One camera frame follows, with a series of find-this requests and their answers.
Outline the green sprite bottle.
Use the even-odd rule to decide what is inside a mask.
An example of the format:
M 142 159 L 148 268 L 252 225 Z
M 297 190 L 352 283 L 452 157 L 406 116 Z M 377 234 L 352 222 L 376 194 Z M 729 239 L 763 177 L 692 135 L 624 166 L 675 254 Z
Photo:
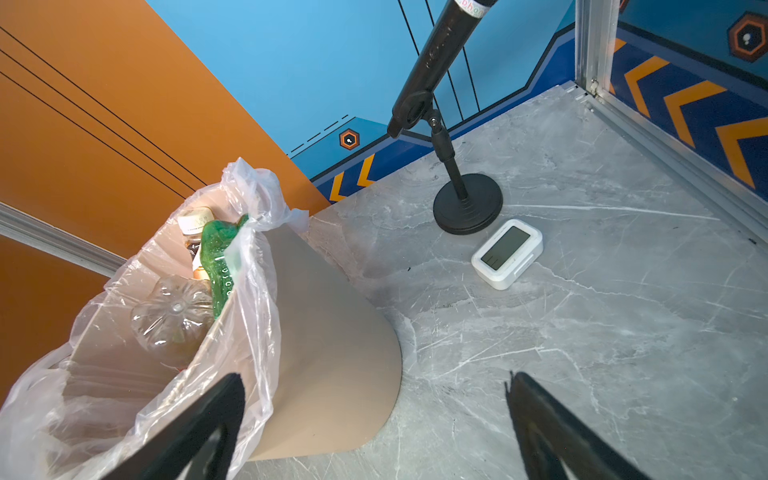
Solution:
M 215 319 L 220 317 L 234 288 L 234 280 L 225 259 L 225 251 L 248 219 L 248 215 L 243 215 L 234 223 L 213 220 L 206 223 L 202 230 L 200 261 L 209 278 Z

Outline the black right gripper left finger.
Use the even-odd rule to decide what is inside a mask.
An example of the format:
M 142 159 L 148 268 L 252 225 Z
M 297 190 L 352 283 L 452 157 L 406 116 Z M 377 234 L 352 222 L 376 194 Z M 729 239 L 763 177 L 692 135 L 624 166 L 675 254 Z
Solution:
M 241 376 L 225 375 L 108 479 L 224 479 L 245 411 Z

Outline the brown coffee bottle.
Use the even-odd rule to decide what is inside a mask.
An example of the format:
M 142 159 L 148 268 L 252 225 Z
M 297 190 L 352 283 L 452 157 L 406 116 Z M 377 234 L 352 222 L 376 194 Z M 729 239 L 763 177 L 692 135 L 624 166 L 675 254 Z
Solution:
M 209 275 L 202 265 L 200 249 L 204 227 L 214 220 L 215 216 L 208 207 L 186 209 L 177 217 L 185 247 L 192 258 L 192 273 L 195 280 L 209 279 Z

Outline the clear red label bottle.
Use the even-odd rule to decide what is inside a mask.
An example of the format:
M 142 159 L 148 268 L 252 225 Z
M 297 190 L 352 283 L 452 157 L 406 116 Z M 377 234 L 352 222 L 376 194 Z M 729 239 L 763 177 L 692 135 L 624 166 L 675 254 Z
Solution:
M 183 370 L 197 354 L 213 325 L 210 283 L 171 275 L 131 312 L 139 345 L 162 364 Z

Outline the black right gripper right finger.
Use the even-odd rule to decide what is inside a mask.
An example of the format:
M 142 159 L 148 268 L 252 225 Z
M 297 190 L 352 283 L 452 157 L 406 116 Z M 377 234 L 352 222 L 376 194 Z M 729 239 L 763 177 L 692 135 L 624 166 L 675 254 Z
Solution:
M 529 479 L 649 479 L 527 373 L 510 374 L 505 398 Z

